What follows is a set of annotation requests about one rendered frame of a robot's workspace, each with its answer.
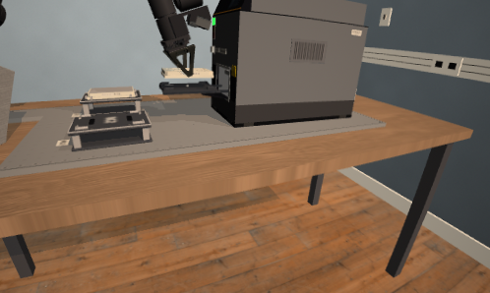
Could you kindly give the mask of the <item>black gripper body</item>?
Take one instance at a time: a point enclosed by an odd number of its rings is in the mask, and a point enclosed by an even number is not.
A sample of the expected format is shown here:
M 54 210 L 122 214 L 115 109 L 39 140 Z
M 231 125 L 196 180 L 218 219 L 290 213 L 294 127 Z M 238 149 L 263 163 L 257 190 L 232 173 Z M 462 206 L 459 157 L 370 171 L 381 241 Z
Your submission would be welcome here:
M 159 29 L 160 35 L 162 37 L 162 41 L 160 43 L 162 44 L 163 42 L 165 42 L 162 45 L 164 45 L 164 47 L 165 47 L 164 51 L 167 53 L 171 53 L 171 52 L 180 50 L 182 48 L 185 48 L 186 44 L 189 43 L 189 39 L 191 39 L 189 33 L 175 37 L 172 26 L 171 26 L 170 21 L 168 19 L 168 17 L 174 16 L 174 15 L 177 15 L 177 13 L 169 14 L 163 18 L 155 20 L 157 27 Z M 181 40 L 179 40 L 179 39 L 181 39 Z M 178 40 L 178 41 L 175 41 L 175 40 Z M 181 45 L 181 46 L 178 46 L 178 45 Z M 178 46 L 178 47 L 175 47 L 175 46 Z

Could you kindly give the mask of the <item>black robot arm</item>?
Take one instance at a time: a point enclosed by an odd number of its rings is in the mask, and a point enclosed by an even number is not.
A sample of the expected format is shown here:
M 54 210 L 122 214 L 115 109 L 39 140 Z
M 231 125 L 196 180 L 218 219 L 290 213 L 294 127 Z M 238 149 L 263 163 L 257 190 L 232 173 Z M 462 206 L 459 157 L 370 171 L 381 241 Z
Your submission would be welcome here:
M 194 28 L 210 29 L 212 18 L 208 5 L 203 6 L 203 0 L 148 0 L 148 2 L 155 19 L 160 19 L 166 15 L 173 14 L 176 11 L 175 7 L 180 12 L 187 11 L 168 17 L 175 37 L 189 33 L 187 25 Z M 187 16 L 187 25 L 184 16 Z M 5 20 L 6 10 L 2 6 L 2 0 L 0 0 L 0 27 L 3 25 Z

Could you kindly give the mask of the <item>small white label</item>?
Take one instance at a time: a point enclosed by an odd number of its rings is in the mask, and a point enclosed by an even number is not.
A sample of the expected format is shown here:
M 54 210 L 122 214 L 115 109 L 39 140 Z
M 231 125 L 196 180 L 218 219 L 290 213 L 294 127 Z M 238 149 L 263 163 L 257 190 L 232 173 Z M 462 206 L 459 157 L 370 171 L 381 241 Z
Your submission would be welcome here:
M 69 143 L 70 140 L 58 141 L 57 146 L 64 146 Z

